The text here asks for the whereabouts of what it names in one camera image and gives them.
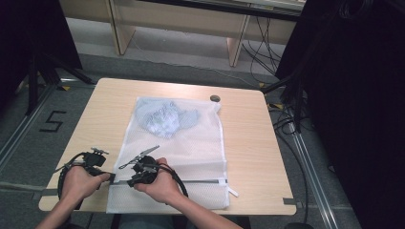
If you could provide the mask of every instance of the black curtain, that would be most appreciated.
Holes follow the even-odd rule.
[[[303,15],[328,15],[327,1],[309,0]],[[356,14],[365,0],[351,3]],[[308,94],[312,121],[363,228],[405,225],[405,8],[374,0],[359,18],[337,14],[333,37],[316,63],[290,85]],[[278,75],[291,73],[322,24],[300,23]]]
[[[0,32],[0,111],[27,75],[33,53],[51,54],[72,68],[82,68],[57,0],[0,1]]]

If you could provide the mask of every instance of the white mesh bag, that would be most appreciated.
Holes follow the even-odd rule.
[[[224,138],[218,111],[211,101],[139,97],[128,125],[110,185],[107,213],[164,213],[170,206],[130,188],[123,180],[135,174],[128,163],[144,150],[160,147],[149,154],[166,157],[176,170],[191,199],[207,209],[229,205],[224,156]]]

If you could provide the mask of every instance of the floor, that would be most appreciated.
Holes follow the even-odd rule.
[[[259,89],[260,83],[271,84],[277,78],[270,75],[266,69],[252,62],[245,51],[241,51],[238,65],[230,67],[228,62],[226,40],[223,37],[185,33],[180,31],[163,31],[137,28],[132,43],[126,53],[117,56],[114,49],[111,27],[109,24],[68,19],[76,48],[80,54],[84,72],[93,78],[102,76],[132,78],[137,75],[141,79],[153,81],[188,82],[193,84]],[[260,42],[250,42],[254,50],[265,52]],[[284,51],[283,45],[271,45],[280,56]],[[186,71],[189,75],[179,75]],[[62,77],[70,76],[63,71]],[[53,165],[57,163],[60,154],[66,146],[69,135],[72,134],[76,122],[86,105],[93,89],[73,86],[69,92],[55,91],[37,120],[30,127],[24,142],[20,143],[17,152],[4,168],[0,168],[0,228],[27,228],[34,226],[46,213],[38,211],[37,194],[47,184],[52,173]],[[279,104],[279,95],[283,88],[266,95],[268,103]],[[27,88],[12,102],[6,113],[1,114],[0,143],[6,144],[13,130],[23,118],[27,107]],[[38,129],[44,128],[44,122],[49,111],[68,111],[64,127],[51,138],[39,134]],[[280,111],[270,109],[273,123],[280,118]],[[313,130],[310,119],[303,121],[303,138],[307,144],[313,165],[323,185],[326,196],[334,212],[338,228],[361,228],[355,214],[339,184],[337,177],[328,169],[328,156],[322,148],[322,143]],[[294,141],[290,135],[281,133],[295,151]],[[305,216],[303,207],[306,194],[302,173],[295,157],[287,144],[279,139],[279,145],[285,162],[292,193],[297,203],[297,214],[291,217],[283,216],[251,216],[250,225],[254,229],[284,228],[290,222],[302,221]],[[31,152],[47,152],[53,149],[53,154],[33,156]],[[49,168],[37,170],[33,177],[30,175],[34,168]],[[308,223],[314,228],[328,227],[309,186]],[[75,213],[74,222],[89,228],[109,228],[112,216],[105,214]]]

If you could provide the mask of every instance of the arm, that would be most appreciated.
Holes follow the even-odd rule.
[[[165,158],[161,158],[158,159],[158,163],[167,163],[167,161]],[[146,193],[157,202],[167,203],[176,208],[200,229],[241,228],[185,197],[179,190],[177,182],[162,169],[159,170],[159,174],[152,184],[136,184],[135,189]]]
[[[66,175],[63,183],[62,197],[52,211],[36,226],[41,228],[57,228],[72,213],[77,204],[91,195],[97,187],[108,180],[110,174],[93,177],[83,167],[74,166]]]

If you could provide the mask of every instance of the table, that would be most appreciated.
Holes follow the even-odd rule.
[[[185,84],[102,78],[81,116],[57,167],[80,152],[96,146],[110,152],[102,170],[112,172],[138,96],[209,100],[220,97],[219,117],[224,128],[224,150],[229,186],[239,193],[230,195],[230,205],[215,210],[222,215],[293,215],[293,199],[277,139],[259,91]],[[47,189],[57,188],[59,174],[53,174]],[[108,182],[85,198],[80,211],[105,212]],[[45,196],[39,208],[50,211],[57,196]]]

